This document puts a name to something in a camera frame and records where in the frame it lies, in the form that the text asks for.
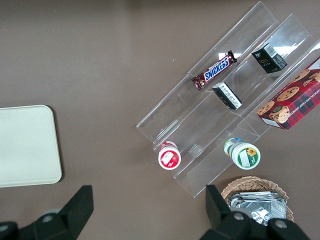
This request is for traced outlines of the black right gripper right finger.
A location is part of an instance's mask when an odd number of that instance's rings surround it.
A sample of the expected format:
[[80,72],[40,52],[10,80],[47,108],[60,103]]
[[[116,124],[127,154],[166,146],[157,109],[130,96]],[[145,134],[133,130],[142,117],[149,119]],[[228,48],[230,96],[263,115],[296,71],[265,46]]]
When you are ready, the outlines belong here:
[[205,188],[205,208],[211,229],[202,240],[308,240],[294,222],[273,218],[267,225],[257,223],[245,213],[231,211],[215,185]]

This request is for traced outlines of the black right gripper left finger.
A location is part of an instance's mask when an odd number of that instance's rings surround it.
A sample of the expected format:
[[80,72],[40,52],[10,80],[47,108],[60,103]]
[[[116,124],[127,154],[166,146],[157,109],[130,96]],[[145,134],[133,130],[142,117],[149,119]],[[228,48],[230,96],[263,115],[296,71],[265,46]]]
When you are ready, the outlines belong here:
[[94,211],[93,188],[83,185],[57,213],[47,213],[18,228],[14,221],[0,223],[2,240],[76,240]]

